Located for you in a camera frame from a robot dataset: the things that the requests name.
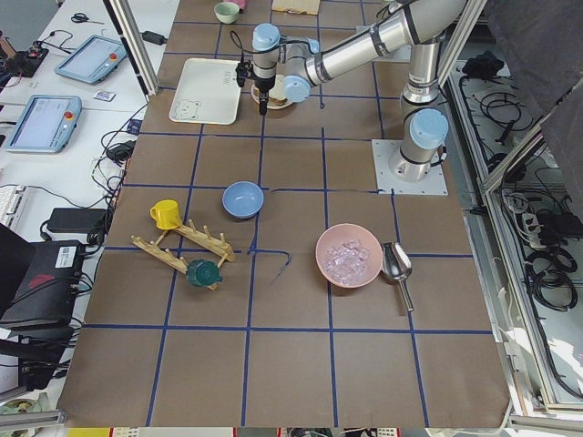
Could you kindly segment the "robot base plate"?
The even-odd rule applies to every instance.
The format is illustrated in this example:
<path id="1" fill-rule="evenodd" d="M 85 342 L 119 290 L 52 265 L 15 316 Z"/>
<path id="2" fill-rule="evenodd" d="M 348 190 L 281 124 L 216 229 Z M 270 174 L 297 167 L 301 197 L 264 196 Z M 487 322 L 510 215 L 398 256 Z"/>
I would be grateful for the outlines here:
<path id="1" fill-rule="evenodd" d="M 447 196 L 444 171 L 437 157 L 413 164 L 401 154 L 402 140 L 374 139 L 372 152 L 377 190 L 381 194 Z"/>

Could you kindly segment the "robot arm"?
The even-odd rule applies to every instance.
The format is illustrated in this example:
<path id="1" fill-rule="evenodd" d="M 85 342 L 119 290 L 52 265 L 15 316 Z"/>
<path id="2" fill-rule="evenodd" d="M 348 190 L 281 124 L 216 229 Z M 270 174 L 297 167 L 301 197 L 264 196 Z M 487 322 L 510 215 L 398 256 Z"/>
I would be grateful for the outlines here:
<path id="1" fill-rule="evenodd" d="M 285 67 L 285 97 L 300 103 L 314 87 L 410 46 L 408 79 L 401 94 L 404 140 L 389 158 L 388 166 L 401 180 L 418 182 L 428 173 L 448 133 L 445 116 L 435 109 L 440 94 L 437 67 L 442 34 L 464 6 L 462 1 L 396 1 L 388 17 L 325 50 L 313 39 L 283 36 L 275 25 L 257 25 L 252 36 L 252 59 L 238 63 L 237 83 L 254 83 L 259 92 L 259 110 L 265 114 L 278 65 Z"/>

